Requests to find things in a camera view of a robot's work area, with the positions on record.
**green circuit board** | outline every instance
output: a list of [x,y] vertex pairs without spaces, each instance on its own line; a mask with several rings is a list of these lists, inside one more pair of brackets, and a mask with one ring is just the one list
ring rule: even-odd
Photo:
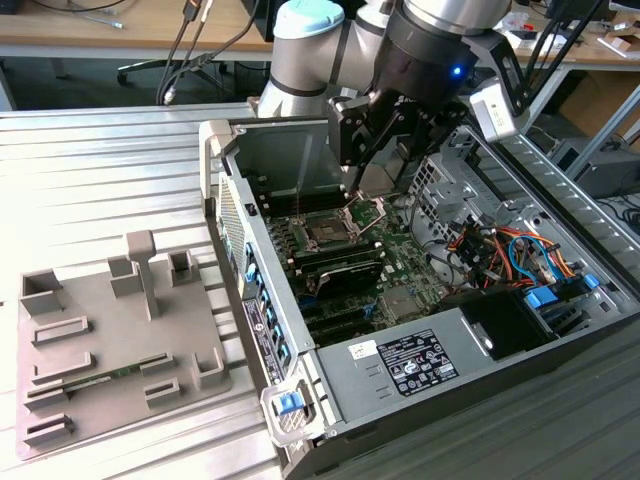
[[[401,210],[385,198],[357,200],[346,208],[348,214],[332,209],[267,219],[300,310],[312,336],[322,345],[424,317],[447,293],[423,248],[404,228]],[[371,244],[378,247],[370,261],[382,263],[381,273],[356,292],[322,298],[317,285],[314,291],[313,282],[320,273],[344,268],[348,258],[333,264],[328,261],[315,276],[290,268],[294,256],[312,261],[320,253],[331,258],[332,252],[345,246]]]

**white label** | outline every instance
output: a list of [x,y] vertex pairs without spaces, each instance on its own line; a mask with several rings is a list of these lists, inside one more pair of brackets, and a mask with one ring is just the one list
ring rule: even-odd
[[378,353],[375,340],[367,340],[366,342],[349,345],[349,351],[354,360],[369,357]]

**aluminum extrusion table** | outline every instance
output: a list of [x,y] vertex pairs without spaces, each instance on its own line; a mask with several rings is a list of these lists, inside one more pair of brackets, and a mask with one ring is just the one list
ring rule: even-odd
[[[199,122],[250,114],[235,104],[0,118],[0,476],[281,478],[198,192]],[[52,261],[61,275],[95,271],[131,227],[152,229],[161,251],[190,248],[207,266],[203,277],[236,384],[224,396],[20,462],[17,272]],[[549,375],[320,478],[640,478],[639,359],[640,322]]]

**power supply label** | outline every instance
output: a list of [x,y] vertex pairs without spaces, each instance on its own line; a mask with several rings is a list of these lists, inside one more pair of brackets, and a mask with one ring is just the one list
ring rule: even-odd
[[267,380],[270,385],[280,383],[283,378],[282,370],[280,369],[280,364],[278,363],[275,352],[273,351],[273,344],[271,342],[269,329],[262,319],[258,303],[255,300],[249,300],[242,302],[242,306],[244,307],[244,313],[249,321],[249,327],[251,327],[254,343],[258,348],[262,369],[268,376]]
[[458,376],[433,330],[378,345],[378,353],[398,392],[405,397]]

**motherboard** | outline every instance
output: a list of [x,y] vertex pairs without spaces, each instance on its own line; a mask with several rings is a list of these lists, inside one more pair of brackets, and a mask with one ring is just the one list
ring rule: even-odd
[[430,314],[447,288],[391,197],[266,224],[309,331],[326,346]]

